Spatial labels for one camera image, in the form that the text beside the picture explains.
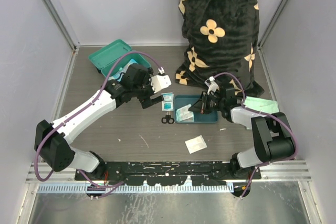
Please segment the white gauze pad stack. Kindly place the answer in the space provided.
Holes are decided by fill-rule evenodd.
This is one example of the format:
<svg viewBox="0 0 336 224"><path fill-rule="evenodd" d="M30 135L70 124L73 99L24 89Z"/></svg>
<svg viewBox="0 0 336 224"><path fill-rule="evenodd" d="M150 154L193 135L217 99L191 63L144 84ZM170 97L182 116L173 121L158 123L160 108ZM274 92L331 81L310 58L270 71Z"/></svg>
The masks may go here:
<svg viewBox="0 0 336 224"><path fill-rule="evenodd" d="M177 114L176 113L176 120L178 122L182 122L185 120L191 120L194 118L194 113L193 112L189 112L189 113L185 113L185 114Z"/></svg>

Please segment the dark teal divided tray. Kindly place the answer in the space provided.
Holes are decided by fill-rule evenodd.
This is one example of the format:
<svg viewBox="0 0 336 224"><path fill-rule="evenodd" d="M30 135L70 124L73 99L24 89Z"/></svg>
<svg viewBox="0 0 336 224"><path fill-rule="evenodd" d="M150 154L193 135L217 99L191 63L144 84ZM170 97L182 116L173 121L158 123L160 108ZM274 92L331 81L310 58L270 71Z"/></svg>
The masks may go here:
<svg viewBox="0 0 336 224"><path fill-rule="evenodd" d="M178 109L187 106L187 105L194 105L200 98L200 95L177 95L174 98L174 113ZM200 109L193 110L194 117L190 120L179 121L177 120L178 124L216 124L218 122L218 114L216 111L211 113L205 114L201 113Z"/></svg>

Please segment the teal white sachet packet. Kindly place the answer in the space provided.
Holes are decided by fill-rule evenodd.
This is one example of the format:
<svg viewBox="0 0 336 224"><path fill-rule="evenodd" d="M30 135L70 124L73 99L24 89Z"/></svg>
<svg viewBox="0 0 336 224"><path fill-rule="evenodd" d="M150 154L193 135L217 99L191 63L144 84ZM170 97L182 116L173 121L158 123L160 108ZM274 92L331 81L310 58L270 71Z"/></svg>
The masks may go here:
<svg viewBox="0 0 336 224"><path fill-rule="evenodd" d="M162 111L173 111L174 110L174 94L172 92L162 93L163 101L161 103Z"/></svg>

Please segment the small white gauze packet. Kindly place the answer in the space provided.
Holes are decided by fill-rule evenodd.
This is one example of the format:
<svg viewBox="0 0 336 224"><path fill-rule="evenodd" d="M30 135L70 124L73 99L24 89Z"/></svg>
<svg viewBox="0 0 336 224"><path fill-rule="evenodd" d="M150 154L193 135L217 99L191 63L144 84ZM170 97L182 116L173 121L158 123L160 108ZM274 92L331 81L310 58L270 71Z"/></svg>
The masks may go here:
<svg viewBox="0 0 336 224"><path fill-rule="evenodd" d="M197 136L193 139L185 141L185 145L186 145L186 147L188 149L188 152L190 154L207 148L207 144L206 144L206 142L204 141L204 138L201 135Z"/></svg>

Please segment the large blue cotton pack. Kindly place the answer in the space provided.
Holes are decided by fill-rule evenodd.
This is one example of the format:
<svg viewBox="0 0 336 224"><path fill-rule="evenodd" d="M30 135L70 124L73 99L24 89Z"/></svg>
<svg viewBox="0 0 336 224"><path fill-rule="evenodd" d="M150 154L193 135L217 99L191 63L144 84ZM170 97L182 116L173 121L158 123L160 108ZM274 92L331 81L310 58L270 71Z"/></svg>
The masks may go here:
<svg viewBox="0 0 336 224"><path fill-rule="evenodd" d="M127 71L128 67L134 63L137 63L134 59L131 59L123 68L120 68L116 74L111 75L109 77L109 80L117 80L120 81L122 78L122 75L125 74L125 72Z"/></svg>

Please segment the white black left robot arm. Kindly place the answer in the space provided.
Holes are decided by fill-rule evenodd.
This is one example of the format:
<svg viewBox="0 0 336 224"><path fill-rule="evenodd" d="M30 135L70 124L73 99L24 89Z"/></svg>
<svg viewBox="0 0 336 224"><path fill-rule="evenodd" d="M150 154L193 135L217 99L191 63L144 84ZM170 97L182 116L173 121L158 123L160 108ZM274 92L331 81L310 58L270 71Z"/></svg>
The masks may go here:
<svg viewBox="0 0 336 224"><path fill-rule="evenodd" d="M67 115L49 123L37 124L36 158L41 157L51 168L60 172L65 168L82 171L93 180L103 179L107 172L105 161L93 151L81 151L72 147L77 136L97 119L136 98L143 109L163 101L153 95L169 87L171 81L162 68L155 75L152 68L133 63L120 80L107 79L101 88L85 103Z"/></svg>

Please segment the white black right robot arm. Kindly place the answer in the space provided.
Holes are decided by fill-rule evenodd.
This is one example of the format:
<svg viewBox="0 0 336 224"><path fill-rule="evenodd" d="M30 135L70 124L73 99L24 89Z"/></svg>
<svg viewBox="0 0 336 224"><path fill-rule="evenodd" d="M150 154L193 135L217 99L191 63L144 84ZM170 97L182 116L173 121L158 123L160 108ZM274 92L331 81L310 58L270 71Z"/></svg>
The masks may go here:
<svg viewBox="0 0 336 224"><path fill-rule="evenodd" d="M253 147L233 154L230 159L229 171L237 179L245 177L260 165L284 160L296 153L294 137L285 114L268 114L247 108L238 102L232 85L218 92L202 92L188 110L201 114L220 112L227 121L252 130Z"/></svg>

